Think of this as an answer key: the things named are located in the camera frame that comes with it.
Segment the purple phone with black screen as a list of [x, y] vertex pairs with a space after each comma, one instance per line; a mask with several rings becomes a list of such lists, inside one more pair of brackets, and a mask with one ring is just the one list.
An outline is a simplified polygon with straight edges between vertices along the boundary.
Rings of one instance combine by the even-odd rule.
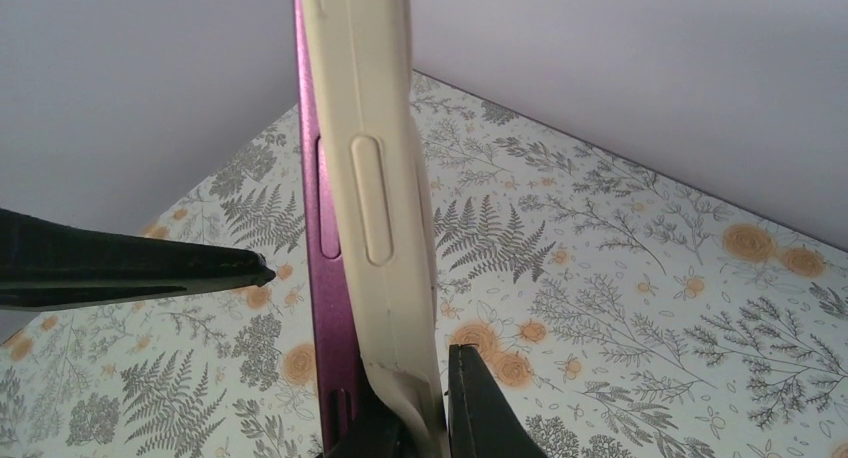
[[294, 1], [306, 245], [325, 457], [357, 457], [354, 424], [369, 401], [317, 118], [302, 0]]

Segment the beige phone case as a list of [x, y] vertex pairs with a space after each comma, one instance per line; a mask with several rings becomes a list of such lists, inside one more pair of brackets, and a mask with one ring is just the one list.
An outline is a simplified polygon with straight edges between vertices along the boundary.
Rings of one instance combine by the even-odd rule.
[[410, 0], [298, 0], [299, 46], [371, 389], [417, 454], [450, 453], [435, 349], [435, 253], [412, 88]]

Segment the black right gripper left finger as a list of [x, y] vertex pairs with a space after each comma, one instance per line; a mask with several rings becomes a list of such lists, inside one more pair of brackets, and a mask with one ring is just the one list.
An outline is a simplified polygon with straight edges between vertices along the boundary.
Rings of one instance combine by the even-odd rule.
[[53, 311], [264, 286], [254, 251], [90, 231], [1, 212], [1, 308]]

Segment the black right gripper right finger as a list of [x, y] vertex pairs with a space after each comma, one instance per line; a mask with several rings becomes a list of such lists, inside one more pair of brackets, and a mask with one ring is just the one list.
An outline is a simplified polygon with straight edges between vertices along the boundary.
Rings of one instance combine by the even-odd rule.
[[454, 457], [546, 457], [473, 345], [449, 348], [448, 429]]

